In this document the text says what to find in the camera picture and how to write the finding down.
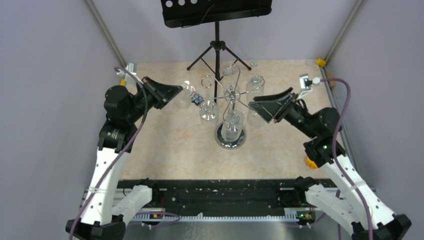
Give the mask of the clear wine glass back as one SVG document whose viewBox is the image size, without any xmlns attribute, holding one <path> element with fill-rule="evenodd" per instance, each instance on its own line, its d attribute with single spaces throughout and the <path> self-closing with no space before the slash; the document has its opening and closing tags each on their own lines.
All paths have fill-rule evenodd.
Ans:
<svg viewBox="0 0 424 240">
<path fill-rule="evenodd" d="M 235 64 L 230 64 L 221 70 L 222 86 L 226 90 L 239 90 L 240 84 L 238 83 L 240 77 L 240 68 Z"/>
</svg>

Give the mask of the ribbed wine glass right-front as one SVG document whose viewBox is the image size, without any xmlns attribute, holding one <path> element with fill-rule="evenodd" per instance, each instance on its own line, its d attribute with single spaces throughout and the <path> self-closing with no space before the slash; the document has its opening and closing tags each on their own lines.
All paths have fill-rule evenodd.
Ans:
<svg viewBox="0 0 424 240">
<path fill-rule="evenodd" d="M 260 128 L 267 123 L 267 121 L 258 112 L 259 108 L 251 103 L 248 104 L 249 111 L 247 116 L 247 122 L 252 127 Z"/>
</svg>

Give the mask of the yellow corner bracket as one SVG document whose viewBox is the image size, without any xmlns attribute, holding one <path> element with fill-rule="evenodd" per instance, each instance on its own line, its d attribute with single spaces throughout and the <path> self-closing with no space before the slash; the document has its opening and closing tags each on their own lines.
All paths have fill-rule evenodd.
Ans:
<svg viewBox="0 0 424 240">
<path fill-rule="evenodd" d="M 327 62 L 326 62 L 324 59 L 322 59 L 322 58 L 317 58 L 317 59 L 315 60 L 315 63 L 316 63 L 319 67 L 321 67 L 321 68 L 323 68 L 323 67 L 325 67 L 325 66 L 327 65 Z"/>
</svg>

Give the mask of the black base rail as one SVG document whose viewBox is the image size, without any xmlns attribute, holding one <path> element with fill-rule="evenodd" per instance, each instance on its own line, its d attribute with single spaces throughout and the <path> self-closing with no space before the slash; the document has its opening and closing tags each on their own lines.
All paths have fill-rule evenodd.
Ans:
<svg viewBox="0 0 424 240">
<path fill-rule="evenodd" d="M 293 222 L 302 227 L 316 224 L 313 205 L 305 191 L 313 185 L 332 188 L 329 179 L 260 180 L 120 180 L 114 195 L 123 200 L 137 187 L 147 187 L 152 198 L 135 213 L 114 213 L 111 223 L 78 224 L 75 234 L 87 239 L 122 237 L 127 222 L 158 226 L 160 222 Z"/>
</svg>

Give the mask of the yellow red toy block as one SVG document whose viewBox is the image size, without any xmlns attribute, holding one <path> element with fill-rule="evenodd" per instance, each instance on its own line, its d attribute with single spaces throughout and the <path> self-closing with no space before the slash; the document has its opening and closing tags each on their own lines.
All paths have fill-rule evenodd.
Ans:
<svg viewBox="0 0 424 240">
<path fill-rule="evenodd" d="M 311 169 L 318 169 L 319 167 L 316 165 L 314 161 L 312 161 L 309 157 L 305 158 L 305 164 Z"/>
</svg>

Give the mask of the ribbed wine glass left-front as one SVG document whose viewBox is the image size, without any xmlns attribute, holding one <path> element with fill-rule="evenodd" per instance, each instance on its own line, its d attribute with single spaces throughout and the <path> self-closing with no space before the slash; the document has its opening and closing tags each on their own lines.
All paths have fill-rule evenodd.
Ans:
<svg viewBox="0 0 424 240">
<path fill-rule="evenodd" d="M 212 127 L 218 123 L 218 107 L 213 100 L 204 100 L 199 105 L 200 122 L 205 127 Z"/>
</svg>

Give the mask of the clear wine glass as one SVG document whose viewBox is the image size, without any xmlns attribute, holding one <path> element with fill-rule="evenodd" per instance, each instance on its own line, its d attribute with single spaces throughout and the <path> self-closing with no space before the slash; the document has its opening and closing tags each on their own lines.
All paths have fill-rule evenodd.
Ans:
<svg viewBox="0 0 424 240">
<path fill-rule="evenodd" d="M 235 64 L 230 64 L 221 70 L 222 86 L 226 90 L 239 90 L 240 84 L 238 83 L 240 77 L 240 68 Z"/>
<path fill-rule="evenodd" d="M 184 81 L 181 86 L 182 91 L 173 100 L 173 108 L 176 111 L 187 110 L 192 104 L 191 97 L 196 91 L 195 87 L 189 80 Z"/>
</svg>

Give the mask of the ribbed wine glass upper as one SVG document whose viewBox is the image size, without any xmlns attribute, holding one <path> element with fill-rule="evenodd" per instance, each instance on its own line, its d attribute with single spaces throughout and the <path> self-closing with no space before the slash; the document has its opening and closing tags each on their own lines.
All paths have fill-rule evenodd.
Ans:
<svg viewBox="0 0 424 240">
<path fill-rule="evenodd" d="M 265 91 L 265 79 L 260 74 L 252 74 L 246 85 L 246 99 L 253 101 L 255 97 L 263 96 Z"/>
</svg>

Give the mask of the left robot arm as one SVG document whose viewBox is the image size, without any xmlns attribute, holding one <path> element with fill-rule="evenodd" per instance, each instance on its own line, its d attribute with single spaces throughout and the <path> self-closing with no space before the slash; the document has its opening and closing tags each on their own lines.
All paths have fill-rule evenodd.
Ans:
<svg viewBox="0 0 424 240">
<path fill-rule="evenodd" d="M 145 205 L 154 207 L 160 193 L 149 185 L 136 185 L 118 204 L 115 194 L 122 168 L 151 108 L 162 109 L 183 91 L 181 85 L 136 78 L 137 92 L 123 85 L 105 92 L 106 120 L 99 132 L 96 162 L 85 200 L 77 216 L 65 226 L 70 240 L 121 240 L 127 225 Z"/>
</svg>

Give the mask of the small blue black toy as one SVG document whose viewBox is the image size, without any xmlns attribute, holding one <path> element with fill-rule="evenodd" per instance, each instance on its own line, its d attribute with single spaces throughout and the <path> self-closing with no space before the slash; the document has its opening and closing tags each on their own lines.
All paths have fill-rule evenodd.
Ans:
<svg viewBox="0 0 424 240">
<path fill-rule="evenodd" d="M 193 104 L 199 106 L 204 101 L 204 98 L 200 94 L 194 93 L 190 100 Z"/>
</svg>

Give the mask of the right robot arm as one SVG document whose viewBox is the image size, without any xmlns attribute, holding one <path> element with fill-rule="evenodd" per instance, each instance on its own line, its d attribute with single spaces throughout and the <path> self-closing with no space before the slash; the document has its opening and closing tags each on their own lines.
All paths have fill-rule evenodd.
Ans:
<svg viewBox="0 0 424 240">
<path fill-rule="evenodd" d="M 307 157 L 336 185 L 339 194 L 329 193 L 311 177 L 295 181 L 293 200 L 321 209 L 354 240 L 400 240 L 412 223 L 405 214 L 387 207 L 355 170 L 337 141 L 340 115 L 333 107 L 309 113 L 297 103 L 291 89 L 267 96 L 256 96 L 248 104 L 267 123 L 287 121 L 309 137 L 304 143 Z"/>
</svg>

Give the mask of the black music stand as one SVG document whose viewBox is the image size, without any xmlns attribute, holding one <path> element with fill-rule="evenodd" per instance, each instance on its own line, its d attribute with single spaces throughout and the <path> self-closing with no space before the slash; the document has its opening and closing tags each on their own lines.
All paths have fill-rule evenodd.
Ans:
<svg viewBox="0 0 424 240">
<path fill-rule="evenodd" d="M 220 70 L 221 52 L 230 53 L 236 63 L 247 65 L 237 54 L 220 39 L 220 22 L 269 15 L 272 0 L 161 0 L 164 24 L 171 29 L 190 28 L 206 23 L 214 24 L 214 40 L 186 69 L 189 71 L 202 61 L 211 70 L 212 76 L 220 83 L 224 77 Z"/>
</svg>

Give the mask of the chrome wine glass rack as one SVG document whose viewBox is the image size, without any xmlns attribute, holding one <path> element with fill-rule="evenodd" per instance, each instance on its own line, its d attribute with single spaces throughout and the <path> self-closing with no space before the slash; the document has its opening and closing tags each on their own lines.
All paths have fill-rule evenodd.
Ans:
<svg viewBox="0 0 424 240">
<path fill-rule="evenodd" d="M 237 110 L 236 109 L 236 104 L 240 104 L 244 107 L 246 107 L 248 110 L 250 109 L 249 106 L 246 103 L 242 102 L 242 96 L 246 96 L 246 89 L 244 91 L 239 90 L 226 90 L 222 84 L 220 83 L 220 81 L 212 75 L 206 75 L 201 79 L 201 85 L 203 88 L 205 89 L 209 89 L 210 87 L 212 87 L 212 84 L 217 84 L 221 87 L 221 89 L 223 90 L 223 96 L 221 97 L 222 100 L 224 100 L 227 105 L 222 113 L 222 116 L 219 116 L 219 110 L 218 110 L 218 114 L 217 114 L 217 118 L 218 118 L 218 122 L 215 126 L 215 130 L 213 132 L 214 134 L 214 139 L 216 141 L 216 143 L 223 149 L 226 150 L 235 150 L 237 148 L 240 148 L 246 141 L 247 138 L 247 133 L 244 127 L 244 122 L 243 122 L 243 130 L 241 132 L 241 135 L 239 137 L 238 140 L 236 141 L 225 141 L 221 135 L 221 130 L 223 127 L 223 122 L 224 122 L 224 115 L 231 111 L 231 110 Z M 214 97 L 203 97 L 204 100 L 210 100 L 210 101 L 214 101 L 218 100 L 219 97 L 218 96 L 214 96 Z"/>
</svg>

